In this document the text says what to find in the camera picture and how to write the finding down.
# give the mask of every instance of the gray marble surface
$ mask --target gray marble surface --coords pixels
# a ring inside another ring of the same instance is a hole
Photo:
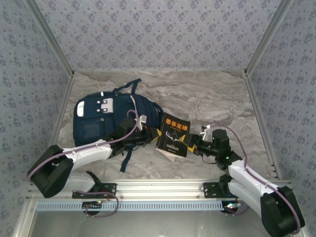
[[[199,133],[201,125],[224,124],[240,136],[249,156],[249,165],[266,178],[273,176],[256,117],[241,71],[117,71],[75,73],[74,85],[67,104],[57,144],[73,147],[73,110],[82,97],[100,91],[112,91],[141,78],[137,94],[160,104],[164,111],[191,122],[191,133]],[[231,146],[243,157],[231,132]],[[119,171],[125,156],[97,161],[81,167],[100,179],[166,179],[218,178],[223,173],[216,165],[206,164],[193,154],[168,160],[155,150],[155,144],[133,152],[126,172]]]

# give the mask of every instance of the navy blue backpack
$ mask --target navy blue backpack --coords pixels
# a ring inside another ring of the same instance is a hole
[[[87,95],[80,99],[74,109],[74,140],[75,145],[82,146],[96,142],[108,136],[126,117],[128,110],[136,110],[139,116],[146,115],[146,125],[160,129],[163,116],[162,108],[142,95],[136,95],[135,90],[141,79],[133,80],[112,92],[100,92]],[[120,92],[131,85],[131,94]],[[131,157],[131,149],[123,161],[121,172],[125,172]]]

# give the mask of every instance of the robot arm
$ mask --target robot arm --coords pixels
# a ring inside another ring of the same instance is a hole
[[[280,188],[269,182],[245,164],[232,151],[225,130],[214,130],[212,142],[204,141],[204,138],[205,131],[203,137],[189,134],[183,136],[181,141],[195,155],[215,157],[217,166],[226,173],[220,177],[221,192],[224,195],[233,194],[247,203],[261,217],[272,237],[283,237],[295,232],[298,223],[301,227],[305,225],[293,191],[287,186]]]
[[[158,129],[139,123],[130,136],[114,143],[114,140],[126,136],[135,123],[133,118],[127,117],[108,137],[92,144],[65,149],[57,145],[49,147],[29,170],[29,178],[45,198],[53,197],[62,190],[89,191],[95,184],[93,177],[76,173],[77,168],[97,160],[110,159],[122,154],[128,145],[144,146],[161,136]]]

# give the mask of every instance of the floral pattern wall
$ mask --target floral pattern wall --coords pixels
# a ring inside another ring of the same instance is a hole
[[[23,0],[1,0],[0,9],[0,236],[8,237],[69,78]]]
[[[74,70],[243,69],[279,0],[37,0]]]
[[[295,0],[252,75],[284,178],[316,236],[316,2]]]

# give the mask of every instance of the black book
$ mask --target black book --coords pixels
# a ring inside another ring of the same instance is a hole
[[[190,133],[189,121],[179,119],[170,114],[164,113],[162,118],[162,127],[156,150],[163,153],[171,161],[176,157],[186,157],[188,147],[180,141],[183,135]]]

